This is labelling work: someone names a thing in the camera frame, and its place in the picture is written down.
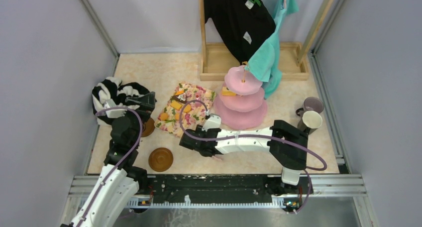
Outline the yellow cake slice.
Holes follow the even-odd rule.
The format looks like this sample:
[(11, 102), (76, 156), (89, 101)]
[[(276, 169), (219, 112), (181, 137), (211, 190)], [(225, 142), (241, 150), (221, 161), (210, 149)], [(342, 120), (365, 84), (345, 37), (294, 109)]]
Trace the yellow cake slice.
[(233, 97), (233, 96), (236, 96), (237, 94), (234, 93), (233, 91), (229, 90), (226, 86), (223, 86), (222, 89), (221, 89), (221, 95)]

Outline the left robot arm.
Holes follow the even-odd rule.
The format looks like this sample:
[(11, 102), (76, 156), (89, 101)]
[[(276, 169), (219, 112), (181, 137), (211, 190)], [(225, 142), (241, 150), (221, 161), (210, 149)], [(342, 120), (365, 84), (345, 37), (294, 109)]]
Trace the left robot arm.
[(155, 92), (125, 98), (127, 106), (106, 100), (95, 116), (112, 117), (111, 141), (101, 173), (69, 227), (111, 227), (137, 193), (149, 188), (147, 171), (133, 164), (146, 121), (155, 109)]

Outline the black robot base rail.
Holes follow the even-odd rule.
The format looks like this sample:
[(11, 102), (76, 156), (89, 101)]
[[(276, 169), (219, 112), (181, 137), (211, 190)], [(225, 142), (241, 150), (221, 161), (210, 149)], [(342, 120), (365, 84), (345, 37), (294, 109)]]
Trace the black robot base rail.
[(137, 213), (172, 208), (276, 208), (293, 214), (313, 192), (309, 176), (301, 176), (297, 185), (290, 185), (283, 183), (280, 175), (268, 174), (157, 174), (148, 176), (127, 208)]

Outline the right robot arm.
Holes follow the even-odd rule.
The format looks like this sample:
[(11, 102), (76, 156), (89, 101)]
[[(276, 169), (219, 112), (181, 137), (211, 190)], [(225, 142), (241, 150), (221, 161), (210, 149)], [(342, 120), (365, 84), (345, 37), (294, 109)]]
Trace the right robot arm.
[(183, 133), (179, 145), (204, 157), (234, 152), (270, 153), (283, 167), (281, 189), (293, 193), (306, 168), (308, 133), (283, 120), (275, 120), (271, 127), (244, 131), (197, 125)]

